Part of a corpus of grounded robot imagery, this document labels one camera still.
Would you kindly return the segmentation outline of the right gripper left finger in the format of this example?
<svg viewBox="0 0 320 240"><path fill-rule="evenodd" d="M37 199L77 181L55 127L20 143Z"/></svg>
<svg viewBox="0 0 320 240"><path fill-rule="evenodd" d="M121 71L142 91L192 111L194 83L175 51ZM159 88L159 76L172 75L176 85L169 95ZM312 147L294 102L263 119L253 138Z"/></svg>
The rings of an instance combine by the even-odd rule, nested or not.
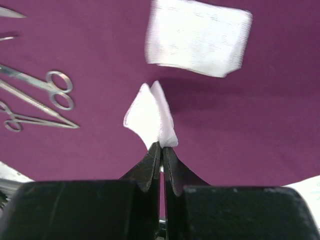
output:
<svg viewBox="0 0 320 240"><path fill-rule="evenodd" d="M159 228L161 147L117 180L24 183L0 219L3 240L154 240Z"/></svg>

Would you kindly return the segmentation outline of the white gauze pad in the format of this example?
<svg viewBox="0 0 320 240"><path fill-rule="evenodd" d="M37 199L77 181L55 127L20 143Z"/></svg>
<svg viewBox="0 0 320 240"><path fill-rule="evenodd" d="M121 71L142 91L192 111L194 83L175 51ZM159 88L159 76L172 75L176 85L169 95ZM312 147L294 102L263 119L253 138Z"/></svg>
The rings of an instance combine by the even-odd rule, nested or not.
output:
<svg viewBox="0 0 320 240"><path fill-rule="evenodd" d="M162 148L179 144L173 116L158 80L152 86L141 85L124 116L123 126L137 134L147 149L156 142Z"/></svg>
<svg viewBox="0 0 320 240"><path fill-rule="evenodd" d="M252 20L247 10L196 0L153 0L146 62L224 78L242 67Z"/></svg>

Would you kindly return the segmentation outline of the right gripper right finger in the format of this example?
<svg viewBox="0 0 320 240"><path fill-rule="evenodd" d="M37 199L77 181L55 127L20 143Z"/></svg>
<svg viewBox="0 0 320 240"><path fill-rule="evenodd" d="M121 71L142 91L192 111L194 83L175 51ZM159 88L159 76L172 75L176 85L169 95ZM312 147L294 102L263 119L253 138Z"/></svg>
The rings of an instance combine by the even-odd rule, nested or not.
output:
<svg viewBox="0 0 320 240"><path fill-rule="evenodd" d="M278 186L214 186L162 151L169 240L317 240L302 196Z"/></svg>

